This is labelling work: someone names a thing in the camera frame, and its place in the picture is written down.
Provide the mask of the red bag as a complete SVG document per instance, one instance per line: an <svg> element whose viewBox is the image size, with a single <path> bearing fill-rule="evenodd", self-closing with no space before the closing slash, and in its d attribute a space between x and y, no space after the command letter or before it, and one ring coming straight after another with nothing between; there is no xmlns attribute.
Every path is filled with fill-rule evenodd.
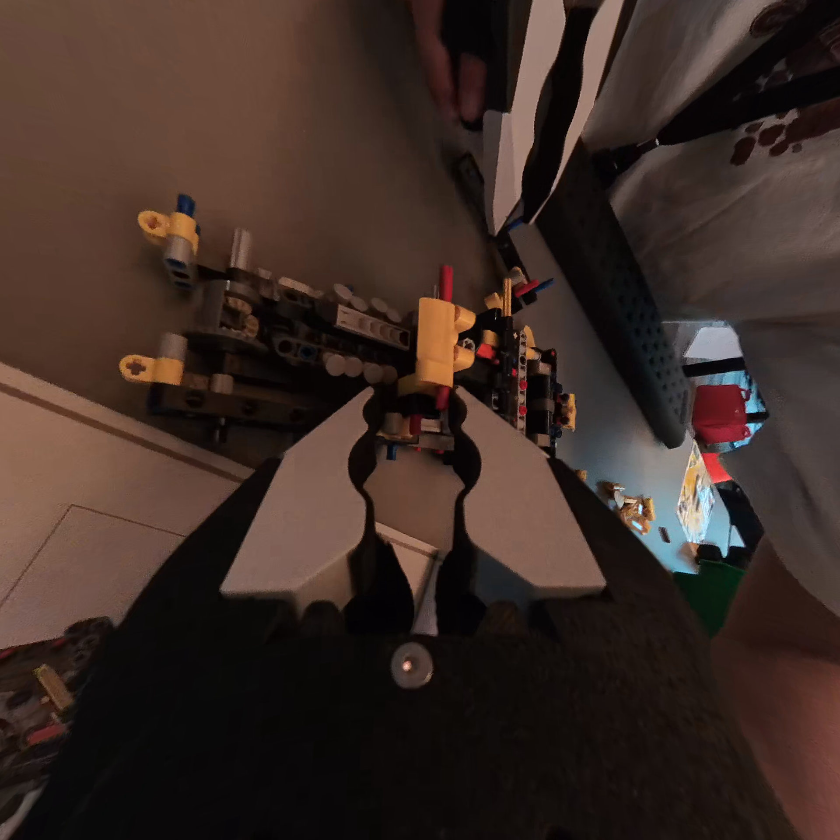
<svg viewBox="0 0 840 840"><path fill-rule="evenodd" d="M707 447L743 444L752 436L747 419L751 391L739 385L699 385L695 390L692 427Z"/></svg>

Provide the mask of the open instruction booklet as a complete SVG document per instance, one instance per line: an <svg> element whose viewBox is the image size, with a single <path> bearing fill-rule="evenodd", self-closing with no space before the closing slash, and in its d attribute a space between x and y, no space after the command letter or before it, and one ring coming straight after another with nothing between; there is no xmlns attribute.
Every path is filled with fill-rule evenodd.
<svg viewBox="0 0 840 840"><path fill-rule="evenodd" d="M7 364L1 390L3 649L119 623L252 472Z"/></svg>

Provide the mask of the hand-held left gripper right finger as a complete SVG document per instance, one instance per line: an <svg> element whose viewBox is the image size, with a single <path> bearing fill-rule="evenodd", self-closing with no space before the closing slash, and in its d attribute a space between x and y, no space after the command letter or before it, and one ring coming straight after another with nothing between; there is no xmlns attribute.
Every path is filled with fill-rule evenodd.
<svg viewBox="0 0 840 840"><path fill-rule="evenodd" d="M482 601L601 594L606 581L551 460L464 388L451 403L458 495L455 544L475 552Z"/></svg>

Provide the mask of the partly built lego car chassis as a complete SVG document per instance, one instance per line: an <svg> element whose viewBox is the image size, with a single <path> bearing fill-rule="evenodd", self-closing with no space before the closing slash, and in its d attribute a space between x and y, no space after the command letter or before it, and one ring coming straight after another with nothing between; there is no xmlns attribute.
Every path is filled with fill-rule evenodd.
<svg viewBox="0 0 840 840"><path fill-rule="evenodd" d="M553 457L576 427L575 395L558 381L557 353L540 348L512 315L542 284L514 269L500 295L474 318L457 308L454 383L415 382L420 312L409 323L337 284L320 292L287 277L238 266L197 268L200 306L186 333L163 334L153 356L125 355L119 372L146 386L153 415L203 422L217 445L233 426L298 440L367 387L381 388L386 456L399 447L454 449L448 399L460 387Z"/></svg>

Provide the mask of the black lego beam assembly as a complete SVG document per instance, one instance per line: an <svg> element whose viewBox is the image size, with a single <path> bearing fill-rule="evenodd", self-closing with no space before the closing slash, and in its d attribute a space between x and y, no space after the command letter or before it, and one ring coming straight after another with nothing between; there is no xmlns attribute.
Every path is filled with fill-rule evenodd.
<svg viewBox="0 0 840 840"><path fill-rule="evenodd" d="M498 270L504 270L501 278L511 280L510 310L515 316L521 310L535 304L541 295L554 285L555 278L533 279L523 267L510 233L511 227L520 225L519 219L512 226L504 227L498 234L490 232L485 210L485 180L473 154L458 153L451 164L451 174L461 197L484 235L493 265Z"/></svg>

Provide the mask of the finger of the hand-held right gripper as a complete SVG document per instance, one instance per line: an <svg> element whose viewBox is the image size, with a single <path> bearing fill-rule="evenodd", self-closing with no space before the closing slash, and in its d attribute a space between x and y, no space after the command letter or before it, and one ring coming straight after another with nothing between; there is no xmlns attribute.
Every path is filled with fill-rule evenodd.
<svg viewBox="0 0 840 840"><path fill-rule="evenodd" d="M493 56L482 122L485 217L497 235L522 198L543 84L560 50L566 13L561 1L492 2Z"/></svg>
<svg viewBox="0 0 840 840"><path fill-rule="evenodd" d="M602 91L634 2L564 2L563 33L542 84L527 157L527 222L548 202Z"/></svg>

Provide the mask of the green plastic bin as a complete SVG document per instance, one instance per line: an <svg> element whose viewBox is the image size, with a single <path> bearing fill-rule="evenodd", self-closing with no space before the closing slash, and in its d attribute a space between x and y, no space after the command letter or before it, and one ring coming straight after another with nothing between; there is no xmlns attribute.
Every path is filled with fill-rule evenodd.
<svg viewBox="0 0 840 840"><path fill-rule="evenodd" d="M674 572L672 578L709 637L725 624L745 570L714 560L700 560L696 573Z"/></svg>

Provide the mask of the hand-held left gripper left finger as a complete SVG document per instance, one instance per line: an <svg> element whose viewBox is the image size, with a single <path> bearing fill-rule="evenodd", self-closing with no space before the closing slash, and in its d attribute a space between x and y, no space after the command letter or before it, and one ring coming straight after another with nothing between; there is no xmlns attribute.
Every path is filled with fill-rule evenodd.
<svg viewBox="0 0 840 840"><path fill-rule="evenodd" d="M377 393L367 387L283 455L220 586L226 597L349 602L372 539Z"/></svg>

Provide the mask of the small grey yellow lego assembly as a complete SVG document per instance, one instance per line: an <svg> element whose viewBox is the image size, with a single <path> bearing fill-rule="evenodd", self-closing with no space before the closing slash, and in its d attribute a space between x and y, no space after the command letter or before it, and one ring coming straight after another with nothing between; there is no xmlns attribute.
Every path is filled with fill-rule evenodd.
<svg viewBox="0 0 840 840"><path fill-rule="evenodd" d="M165 272L180 291L191 291L196 285L196 259L200 244L200 226L196 218L196 203L180 193L171 213L151 209L139 212L137 222L141 233L161 249Z"/></svg>

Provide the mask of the person's bare leg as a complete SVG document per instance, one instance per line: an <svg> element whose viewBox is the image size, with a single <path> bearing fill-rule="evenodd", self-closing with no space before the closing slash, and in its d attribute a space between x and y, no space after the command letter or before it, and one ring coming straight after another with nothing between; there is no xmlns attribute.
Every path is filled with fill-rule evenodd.
<svg viewBox="0 0 840 840"><path fill-rule="evenodd" d="M711 641L714 674L763 776L801 838L839 838L839 621L755 550Z"/></svg>

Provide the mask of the scattered yellow black lego pieces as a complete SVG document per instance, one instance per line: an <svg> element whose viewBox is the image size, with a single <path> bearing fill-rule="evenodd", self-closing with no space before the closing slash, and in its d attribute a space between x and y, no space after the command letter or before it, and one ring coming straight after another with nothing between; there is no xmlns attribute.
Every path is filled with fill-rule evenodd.
<svg viewBox="0 0 840 840"><path fill-rule="evenodd" d="M609 509L628 529L640 537L650 533L656 520L653 498L630 494L624 485L608 480L599 481L597 489Z"/></svg>

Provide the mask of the person's right hand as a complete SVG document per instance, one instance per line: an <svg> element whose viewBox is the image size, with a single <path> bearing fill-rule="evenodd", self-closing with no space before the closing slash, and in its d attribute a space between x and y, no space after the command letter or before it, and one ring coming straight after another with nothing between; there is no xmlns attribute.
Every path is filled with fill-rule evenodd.
<svg viewBox="0 0 840 840"><path fill-rule="evenodd" d="M450 123L477 130L486 111L487 63L469 52L453 59L443 41L444 1L409 1L418 56L430 96Z"/></svg>

